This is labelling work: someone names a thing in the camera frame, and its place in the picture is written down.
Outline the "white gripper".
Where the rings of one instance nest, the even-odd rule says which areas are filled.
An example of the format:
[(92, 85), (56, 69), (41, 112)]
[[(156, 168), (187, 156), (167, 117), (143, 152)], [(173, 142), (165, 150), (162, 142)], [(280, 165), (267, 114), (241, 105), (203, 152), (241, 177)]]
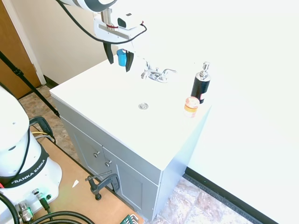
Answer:
[[(124, 28), (108, 28), (107, 25), (102, 21), (101, 16), (97, 15), (94, 17), (94, 33), (95, 36), (99, 39), (102, 39), (107, 42), (125, 42), (129, 41), (128, 43), (123, 44), (117, 44), (118, 48), (125, 49), (126, 50), (126, 72), (130, 71), (130, 68), (132, 66), (133, 60), (134, 60), (134, 53), (137, 49), (137, 38), (132, 40), (135, 36), (140, 34), (144, 31), (143, 26), (135, 27), (130, 30), (126, 30)], [(110, 64), (114, 63), (114, 55), (112, 52), (111, 44), (109, 43), (103, 43), (103, 47), (105, 50), (105, 54), (107, 56), (107, 59)]]

